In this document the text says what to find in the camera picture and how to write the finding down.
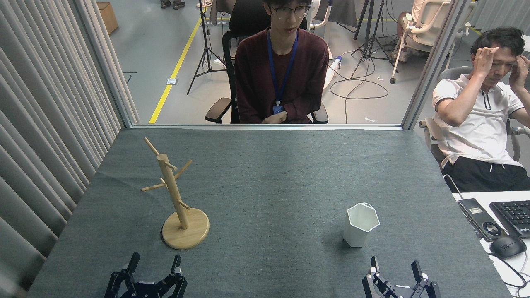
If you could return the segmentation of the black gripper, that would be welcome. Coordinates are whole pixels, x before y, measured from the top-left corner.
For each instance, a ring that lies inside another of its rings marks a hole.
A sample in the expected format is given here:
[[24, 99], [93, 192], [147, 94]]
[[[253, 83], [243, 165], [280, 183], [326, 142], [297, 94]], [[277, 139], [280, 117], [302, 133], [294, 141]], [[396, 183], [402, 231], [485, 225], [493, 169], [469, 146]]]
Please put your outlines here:
[[379, 270], [376, 256], [371, 257], [369, 274], [363, 278], [363, 288], [366, 298], [440, 298], [441, 293], [438, 283], [430, 281], [420, 268], [419, 262], [411, 263], [413, 277], [416, 281], [414, 287], [392, 286]]
[[187, 288], [187, 280], [180, 269], [182, 260], [180, 255], [175, 255], [170, 273], [159, 284], [135, 282], [134, 272], [139, 260], [140, 254], [134, 252], [125, 269], [111, 274], [104, 294], [105, 298], [117, 298], [123, 282], [125, 282], [127, 291], [123, 293], [121, 298], [163, 298], [171, 288], [173, 288], [173, 293], [167, 298], [183, 298]]

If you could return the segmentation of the lanyard person's hands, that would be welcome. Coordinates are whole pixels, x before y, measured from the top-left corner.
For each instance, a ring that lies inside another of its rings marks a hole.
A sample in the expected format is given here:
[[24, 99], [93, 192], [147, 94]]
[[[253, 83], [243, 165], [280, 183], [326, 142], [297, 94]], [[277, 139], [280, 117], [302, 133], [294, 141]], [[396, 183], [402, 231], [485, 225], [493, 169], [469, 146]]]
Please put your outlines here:
[[282, 111], [280, 113], [271, 115], [261, 122], [261, 124], [282, 124], [287, 119], [287, 112]]

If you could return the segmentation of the white-shirt person's right hand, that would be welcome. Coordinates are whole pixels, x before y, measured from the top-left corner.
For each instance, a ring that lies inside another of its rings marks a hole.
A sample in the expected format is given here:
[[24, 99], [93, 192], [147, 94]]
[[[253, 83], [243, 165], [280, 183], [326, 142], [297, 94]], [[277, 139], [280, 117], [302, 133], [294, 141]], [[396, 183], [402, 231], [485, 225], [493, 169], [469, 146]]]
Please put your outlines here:
[[498, 49], [499, 47], [484, 47], [477, 49], [475, 57], [473, 58], [473, 76], [482, 79], [487, 77], [493, 64], [494, 55]]

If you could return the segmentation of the white-shirt person's left hand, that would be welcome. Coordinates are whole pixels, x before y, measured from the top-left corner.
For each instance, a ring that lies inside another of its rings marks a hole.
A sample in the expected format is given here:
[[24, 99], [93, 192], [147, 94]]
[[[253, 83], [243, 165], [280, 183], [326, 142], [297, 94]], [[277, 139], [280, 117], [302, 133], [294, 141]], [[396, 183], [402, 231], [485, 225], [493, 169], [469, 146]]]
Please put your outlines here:
[[522, 55], [517, 56], [509, 77], [509, 85], [513, 92], [525, 89], [525, 81], [529, 73], [528, 68], [529, 59]]

